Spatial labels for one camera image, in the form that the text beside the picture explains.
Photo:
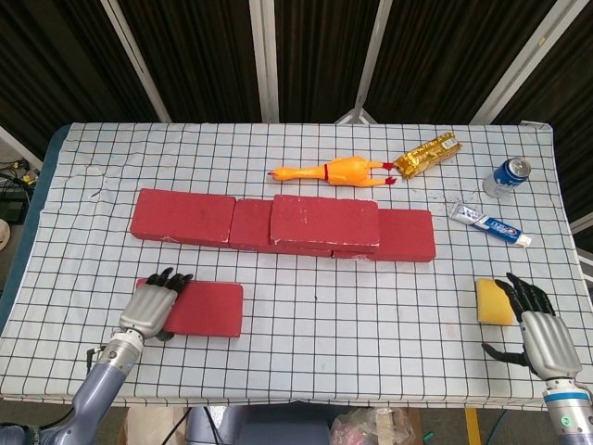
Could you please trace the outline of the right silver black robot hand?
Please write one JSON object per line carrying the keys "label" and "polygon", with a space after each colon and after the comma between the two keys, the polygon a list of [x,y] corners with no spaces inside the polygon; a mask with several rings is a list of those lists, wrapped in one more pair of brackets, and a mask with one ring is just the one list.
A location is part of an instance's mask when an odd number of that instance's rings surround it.
{"label": "right silver black robot hand", "polygon": [[498,362],[527,367],[543,381],[576,378],[582,363],[568,327],[554,311],[548,294],[513,273],[506,276],[505,281],[496,279],[494,283],[507,296],[519,323],[523,351],[499,351],[484,342],[484,352]]}

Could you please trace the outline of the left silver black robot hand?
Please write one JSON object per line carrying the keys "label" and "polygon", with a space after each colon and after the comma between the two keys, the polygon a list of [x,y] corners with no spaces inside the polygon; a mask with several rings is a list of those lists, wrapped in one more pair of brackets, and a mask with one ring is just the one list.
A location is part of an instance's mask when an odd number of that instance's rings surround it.
{"label": "left silver black robot hand", "polygon": [[172,273],[172,267],[153,273],[134,290],[120,316],[121,331],[133,330],[143,339],[156,337],[162,342],[173,338],[164,325],[177,298],[194,276]]}

